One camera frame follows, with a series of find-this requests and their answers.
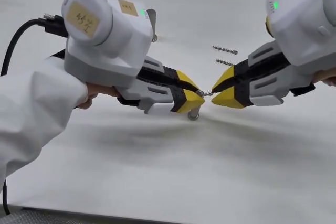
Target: gripper jaw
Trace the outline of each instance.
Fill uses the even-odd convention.
[[[146,114],[187,113],[205,102],[189,77],[151,57],[146,57],[132,86],[117,90],[120,103],[136,106]]]
[[[312,75],[291,65],[273,41],[227,69],[213,86],[212,92],[219,94],[212,102],[236,109],[280,105],[290,91],[300,95],[313,90],[311,80]]]

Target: white surface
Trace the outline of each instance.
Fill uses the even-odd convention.
[[[157,11],[149,56],[209,90],[226,66],[271,38],[265,0],[142,0]],[[62,0],[0,0],[2,55],[15,30]],[[11,72],[64,47],[32,28]],[[212,49],[239,51],[232,56]],[[10,204],[196,224],[315,224],[336,219],[336,90],[319,84],[281,106],[206,103],[197,122],[155,118],[98,97],[40,158],[8,180]]]

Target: white lab coat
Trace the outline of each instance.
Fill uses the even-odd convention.
[[[50,57],[34,70],[0,77],[0,191],[7,176],[34,161],[60,134],[87,86]]]

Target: black cable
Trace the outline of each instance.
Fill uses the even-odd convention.
[[[39,19],[32,19],[26,23],[24,23],[20,28],[19,30],[15,33],[15,35],[13,36],[12,40],[10,41],[9,43],[9,46],[7,48],[7,51],[6,51],[6,55],[5,55],[5,59],[4,59],[4,62],[2,64],[2,69],[1,69],[1,74],[0,76],[5,76],[8,72],[8,67],[9,67],[9,63],[10,63],[10,60],[12,58],[12,54],[13,54],[13,51],[14,51],[14,48],[18,42],[18,40],[20,39],[21,35],[31,26],[33,25],[40,25],[41,22],[43,22],[42,20],[39,20]],[[10,210],[8,208],[8,203],[7,203],[7,183],[6,183],[6,180],[4,182],[4,186],[2,188],[2,204],[3,204],[3,207],[4,207],[4,210],[5,210],[5,213],[7,215],[10,215]]]
[[[45,32],[58,35],[61,37],[67,37],[68,32],[66,31],[65,25],[64,25],[64,20],[60,16],[55,16],[54,19],[31,19],[24,23],[14,34],[12,37],[9,46],[6,51],[6,55],[2,64],[2,69],[0,76],[5,76],[8,73],[8,68],[9,68],[9,63],[12,58],[12,54],[14,51],[14,48],[22,36],[22,34],[31,26],[38,25],[38,26],[43,26],[45,28]],[[5,213],[7,215],[10,215],[10,210],[8,208],[8,203],[7,203],[7,183],[6,180],[4,182],[4,186],[2,189],[2,202],[3,202],[3,207],[5,210]]]
[[[4,182],[4,186],[2,188],[2,204],[4,206],[4,211],[6,215],[10,215],[10,210],[8,208],[8,203],[7,203],[7,183],[6,180]]]
[[[34,25],[44,26],[44,24],[45,24],[45,22],[44,22],[43,19],[32,19],[32,20],[29,20],[26,23],[24,23],[16,31],[16,33],[12,37],[12,40],[10,41],[9,46],[7,48],[5,59],[4,59],[4,62],[2,64],[2,69],[1,69],[0,76],[5,76],[7,74],[9,63],[10,63],[10,60],[12,58],[14,48],[15,48],[18,40],[20,39],[21,35],[31,26],[34,26]]]

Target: small metal part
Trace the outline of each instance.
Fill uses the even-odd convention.
[[[212,95],[213,95],[213,92],[211,91],[204,93],[204,97],[211,97]]]
[[[153,28],[152,42],[156,42],[158,40],[158,36],[156,35],[156,10],[148,9],[147,10],[147,15],[148,15],[148,18],[151,22],[152,28]]]
[[[54,20],[55,16],[51,15],[51,14],[44,13],[43,18],[46,19],[46,20]]]
[[[205,93],[202,90],[197,90],[196,94],[198,94],[200,97],[205,97]],[[188,112],[188,118],[191,121],[196,121],[199,118],[199,110],[201,106],[194,108]]]
[[[219,59],[217,59],[216,62],[221,63],[221,64],[228,65],[228,66],[230,66],[230,67],[234,66],[233,63],[231,63],[231,62],[227,62],[227,61],[225,61],[225,60],[219,60]]]
[[[214,49],[217,49],[217,50],[220,50],[220,51],[224,51],[224,52],[229,52],[230,54],[234,54],[234,55],[237,55],[238,54],[238,51],[237,50],[229,50],[229,49],[226,49],[224,47],[219,47],[219,46],[212,46]]]

